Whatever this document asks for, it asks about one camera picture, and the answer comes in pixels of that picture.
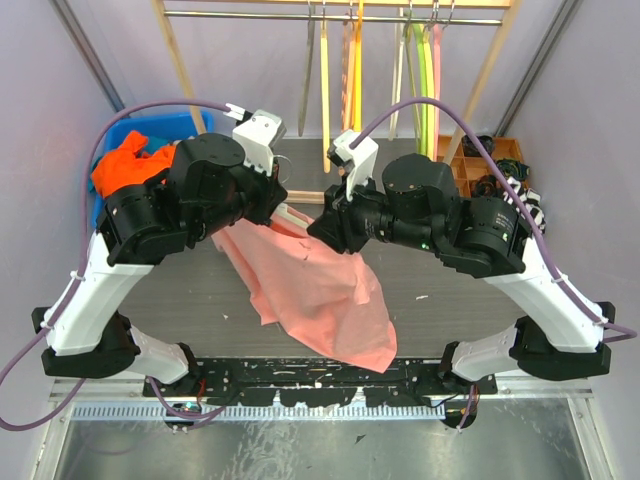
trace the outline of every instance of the pink strap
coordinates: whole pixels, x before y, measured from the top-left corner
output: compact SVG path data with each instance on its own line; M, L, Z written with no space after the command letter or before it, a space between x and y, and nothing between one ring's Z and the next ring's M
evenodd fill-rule
M433 74L434 84L436 87L436 99L440 100L440 76L442 73L442 63L440 57L440 43L442 42L442 28L440 25L433 26ZM436 138L434 138L435 146L433 148L433 159L438 161L438 138L440 136L440 109L436 108Z

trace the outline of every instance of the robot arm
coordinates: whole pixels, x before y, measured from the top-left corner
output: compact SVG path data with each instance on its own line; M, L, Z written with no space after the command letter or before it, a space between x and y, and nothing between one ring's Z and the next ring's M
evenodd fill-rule
M104 378L128 370L193 390L200 375L189 347L145 335L117 309L165 256L241 218L267 224L286 199L272 152L282 121L262 111L245 120L232 138L207 133L180 142L170 169L106 199L76 294L53 328L46 322L64 293L54 307L33 311L36 331L50 328L47 375Z
M613 321L613 306L582 297L601 318L596 324L568 299L515 207L498 198L461 198L451 168L417 154L391 162L378 192L377 145L366 138L351 149L357 135L344 132L329 152L346 173L325 192L324 212L309 234L340 253L358 252L369 239L431 252L502 290L527 313L497 335L446 347L440 374L452 390L518 367L549 380L608 373L603 325Z

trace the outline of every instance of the black mounting bracket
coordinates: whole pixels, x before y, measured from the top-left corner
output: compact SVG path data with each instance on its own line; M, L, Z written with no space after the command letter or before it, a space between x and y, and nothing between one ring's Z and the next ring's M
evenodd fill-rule
M31 313L38 333L49 307L38 307ZM100 343L90 352L58 356L51 347L42 352L44 373L50 377L106 378L126 370L140 349L131 339L131 322L115 312L102 332Z
M323 358L199 358L197 363L210 405L271 406L278 393L286 407L298 402L309 408L344 406L362 388L367 407L431 406L430 397L451 394L432 359L396 358L384 373ZM493 376L477 385L483 395L498 391ZM167 397L193 397L199 385L188 393L172 385L162 388ZM143 395L154 396L150 385L145 384Z

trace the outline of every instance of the cable tie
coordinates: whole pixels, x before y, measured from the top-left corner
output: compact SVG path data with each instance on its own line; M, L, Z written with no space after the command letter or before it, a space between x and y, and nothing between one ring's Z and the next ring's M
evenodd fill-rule
M84 277L79 276L77 270L71 270L70 275L71 275L71 278L73 278L74 280L80 280L81 282L84 282Z
M225 116L231 117L234 120L237 120L238 122L241 122L244 119L244 114L246 112L244 108L234 105L232 103L227 103L226 105L227 107L229 107L229 111L224 114Z
M552 278L551 279L551 283L560 283L560 282L565 282L569 279L569 277L567 277L564 273L560 274L560 278Z

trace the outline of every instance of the wooden frame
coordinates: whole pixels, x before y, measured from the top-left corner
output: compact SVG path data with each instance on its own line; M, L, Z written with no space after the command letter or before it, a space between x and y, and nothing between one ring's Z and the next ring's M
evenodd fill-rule
M200 3L280 3L289 5L307 5L306 0L191 0ZM322 0L310 0L312 5L322 5ZM489 8L506 10L515 0L455 0L455 8ZM409 7L409 0L366 0L368 7ZM432 7L433 0L413 0L413 8ZM326 0L327 6L349 6L350 0ZM452 0L440 0L440 8L451 7Z
M279 4L307 4L307 0L196 0L202 3L279 3ZM314 5L323 5L323 0L309 0L311 4ZM171 60L173 62L173 66L178 75L178 79L180 80L180 86L182 91L187 98L194 98L194 90L193 85L191 84L191 80L189 79L189 75L187 73L187 69L184 64L184 60L182 59L182 55L180 53L180 49L178 48L178 42L176 41L175 34L173 32L173 28L171 26L171 22L169 18L166 16L165 12L165 4L164 0L151 0L153 4L153 8L158 20L158 25L160 26L160 30L162 31L162 35L165 39L165 43L167 44L167 48L169 49L169 53L171 55ZM432 0L413 0L411 3L414 8L420 7L432 7ZM343 5L349 6L352 4L351 0L324 0L324 5ZM441 0L440 7L449 8L451 7L452 0ZM409 0L367 0L367 7L379 7L379 6L395 6L395 7L406 7L409 5ZM493 36L493 40L491 42L491 46L489 47L489 51L485 57L485 60L480 68L480 72L474 86L471 90L471 95L467 101L467 105L464 111L464 120L466 122L470 122L473 113L478 105L480 97L482 96L482 92L486 87L486 84L491 76L491 72L493 67L498 59L500 51L502 47L506 43L506 39L511 31L511 27L515 22L515 18L518 14L518 10L522 5L522 0L456 0L455 8L486 8L486 9L499 9L505 10L502 18L502 25L499 26L496 30L496 33ZM197 107L190 108L191 115L193 117L193 121L196 125L196 129L199 133L205 131L204 123L202 121L202 116L200 114L200 109ZM457 128L452 141L449 144L449 148L447 150L446 155L443 160L447 164L451 164L453 158L455 156L458 145L460 144L460 140L463 137L462 130ZM311 204L322 204L323 203L323 193L322 192L307 192L307 191L290 191L289 192L289 202L290 203L311 203Z

